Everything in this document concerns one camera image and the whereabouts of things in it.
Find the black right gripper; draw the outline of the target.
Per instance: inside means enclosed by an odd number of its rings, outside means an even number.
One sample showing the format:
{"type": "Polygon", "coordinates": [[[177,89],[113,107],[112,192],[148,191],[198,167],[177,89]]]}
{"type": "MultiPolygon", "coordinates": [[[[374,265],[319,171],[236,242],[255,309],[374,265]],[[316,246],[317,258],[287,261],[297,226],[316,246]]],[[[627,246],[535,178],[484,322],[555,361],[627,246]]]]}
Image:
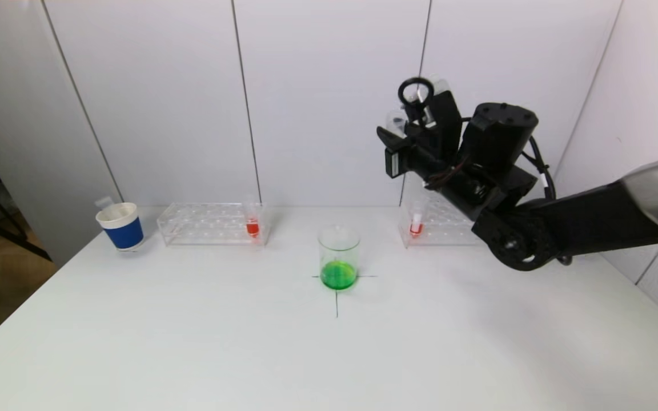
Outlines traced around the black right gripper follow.
{"type": "Polygon", "coordinates": [[[376,133],[386,148],[386,173],[392,179],[410,172],[420,177],[426,190],[446,197],[464,188],[466,156],[448,155],[426,144],[412,142],[394,125],[377,127],[376,133]]]}

